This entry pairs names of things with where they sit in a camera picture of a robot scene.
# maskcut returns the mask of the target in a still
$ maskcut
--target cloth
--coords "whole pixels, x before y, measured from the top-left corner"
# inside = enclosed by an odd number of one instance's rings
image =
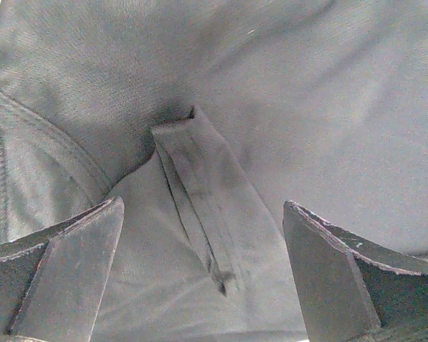
[[[183,160],[168,169],[180,138],[155,131],[194,104],[204,177],[222,185],[206,206]],[[428,254],[428,0],[3,0],[0,160],[0,243],[124,198],[98,341],[297,341],[285,200]],[[216,243],[225,227],[238,244]],[[229,265],[248,248],[257,265]]]

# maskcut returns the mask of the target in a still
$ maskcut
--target gray fabric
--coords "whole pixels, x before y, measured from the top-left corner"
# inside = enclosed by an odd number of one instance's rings
[[[284,240],[224,139],[199,110],[153,134],[158,154],[111,193],[126,218],[92,341],[244,331],[303,339]],[[214,263],[224,278],[213,281]]]
[[[220,196],[241,243],[223,250],[209,216],[182,213],[199,212],[193,194],[172,194],[191,186],[174,160],[180,182],[161,163],[174,136],[153,154],[151,128],[194,103],[234,156],[206,177],[226,185],[241,174],[232,183],[244,192]],[[276,234],[285,200],[386,247],[428,252],[428,1],[4,0],[0,130],[10,239],[118,184],[126,220],[98,341],[257,327],[304,337],[293,287],[280,280],[290,276]],[[209,162],[211,143],[198,151]],[[263,220],[246,234],[253,217]],[[269,279],[234,284],[242,243],[261,250]],[[261,307],[270,302],[277,312]]]
[[[190,338],[190,342],[295,342],[299,341],[299,333],[288,331],[252,331],[247,333],[223,333],[220,335],[199,336]]]

